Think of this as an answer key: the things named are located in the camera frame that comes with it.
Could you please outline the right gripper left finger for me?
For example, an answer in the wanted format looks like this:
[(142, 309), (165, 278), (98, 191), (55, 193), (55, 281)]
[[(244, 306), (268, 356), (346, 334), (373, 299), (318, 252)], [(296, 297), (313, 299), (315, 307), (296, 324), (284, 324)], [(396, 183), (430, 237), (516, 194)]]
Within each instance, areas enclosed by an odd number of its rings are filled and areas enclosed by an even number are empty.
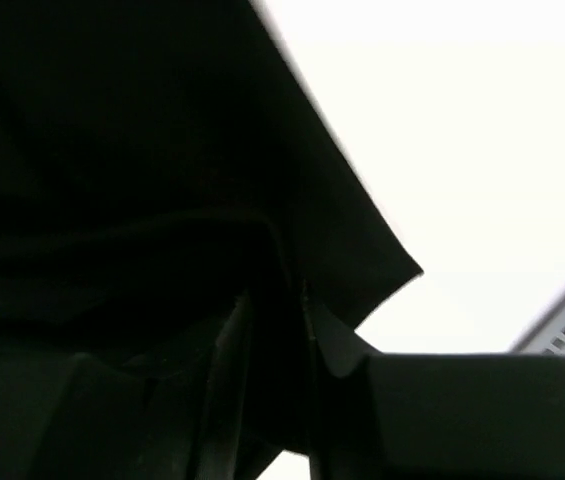
[(0, 335), (0, 479), (231, 479), (252, 302), (129, 362)]

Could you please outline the black skirt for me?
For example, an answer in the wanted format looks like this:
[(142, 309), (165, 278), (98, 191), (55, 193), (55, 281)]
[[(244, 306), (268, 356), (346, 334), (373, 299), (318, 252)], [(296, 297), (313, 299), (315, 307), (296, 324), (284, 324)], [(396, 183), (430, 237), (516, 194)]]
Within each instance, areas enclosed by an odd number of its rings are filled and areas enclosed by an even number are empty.
[(256, 310), (239, 457), (308, 448), (303, 307), (420, 273), (248, 1), (0, 1), (0, 335), (125, 361)]

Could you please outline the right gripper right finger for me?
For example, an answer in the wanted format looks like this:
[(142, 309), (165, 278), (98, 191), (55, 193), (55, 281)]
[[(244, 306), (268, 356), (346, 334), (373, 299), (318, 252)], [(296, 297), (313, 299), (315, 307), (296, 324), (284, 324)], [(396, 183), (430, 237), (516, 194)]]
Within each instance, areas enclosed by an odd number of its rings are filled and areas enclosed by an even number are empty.
[(383, 353), (302, 289), (315, 479), (565, 479), (565, 358)]

